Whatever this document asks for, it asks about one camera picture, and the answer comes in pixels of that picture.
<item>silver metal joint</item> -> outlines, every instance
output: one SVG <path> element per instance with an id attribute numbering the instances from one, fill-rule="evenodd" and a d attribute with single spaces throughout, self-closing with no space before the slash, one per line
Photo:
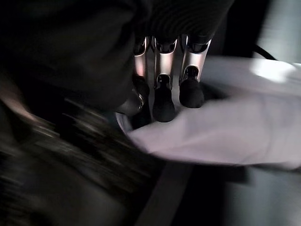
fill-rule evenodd
<path id="1" fill-rule="evenodd" d="M 186 44 L 182 68 L 181 68 L 181 74 L 179 77 L 179 85 L 181 85 L 181 83 L 188 78 L 188 76 L 186 75 L 187 74 L 186 70 L 190 66 L 193 66 L 198 70 L 196 79 L 198 82 L 200 82 L 201 74 L 202 74 L 205 58 L 207 55 L 207 51 L 210 46 L 210 42 L 211 42 L 211 40 L 208 42 L 207 48 L 203 52 L 200 52 L 200 53 L 191 52 Z"/>
<path id="2" fill-rule="evenodd" d="M 135 55 L 135 74 L 144 77 L 147 80 L 147 69 L 146 69 L 146 37 L 143 43 L 143 52 Z"/>
<path id="3" fill-rule="evenodd" d="M 159 45 L 155 38 L 155 74 L 154 74 L 154 89 L 158 87 L 158 77 L 160 75 L 165 75 L 169 77 L 168 88 L 171 90 L 173 88 L 173 61 L 174 61 L 174 50 L 177 45 L 177 40 L 171 45 L 171 51 L 168 53 L 162 53 L 159 50 Z"/>

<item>gray surface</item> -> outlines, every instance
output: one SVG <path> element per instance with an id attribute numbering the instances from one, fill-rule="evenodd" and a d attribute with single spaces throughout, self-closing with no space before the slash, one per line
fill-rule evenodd
<path id="1" fill-rule="evenodd" d="M 300 0 L 272 1 L 258 45 L 278 60 L 301 63 Z"/>

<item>black fabric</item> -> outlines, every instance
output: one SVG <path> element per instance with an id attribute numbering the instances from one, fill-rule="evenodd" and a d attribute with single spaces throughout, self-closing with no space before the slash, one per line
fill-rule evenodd
<path id="1" fill-rule="evenodd" d="M 42 117 L 64 97 L 114 109 L 133 86 L 133 27 L 150 10 L 144 0 L 1 1 L 0 61 Z"/>
<path id="2" fill-rule="evenodd" d="M 155 0 L 148 33 L 165 40 L 195 34 L 207 43 L 234 0 Z"/>

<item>wire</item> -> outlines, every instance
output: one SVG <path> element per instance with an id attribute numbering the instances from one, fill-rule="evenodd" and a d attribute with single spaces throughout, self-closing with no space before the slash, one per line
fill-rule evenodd
<path id="1" fill-rule="evenodd" d="M 254 46 L 254 52 L 262 55 L 264 58 L 266 58 L 267 60 L 277 60 L 276 58 L 274 58 L 270 53 L 268 53 L 267 51 L 265 51 L 263 48 L 261 48 L 258 45 Z"/>

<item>white cloth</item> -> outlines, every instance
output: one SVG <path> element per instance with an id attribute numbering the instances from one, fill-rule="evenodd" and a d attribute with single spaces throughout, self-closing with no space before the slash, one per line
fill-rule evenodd
<path id="1" fill-rule="evenodd" d="M 173 121 L 128 131 L 126 118 L 118 115 L 135 144 L 169 160 L 301 166 L 300 67 L 262 59 L 207 61 L 203 81 L 231 97 L 199 109 L 184 108 L 174 82 L 179 112 Z"/>

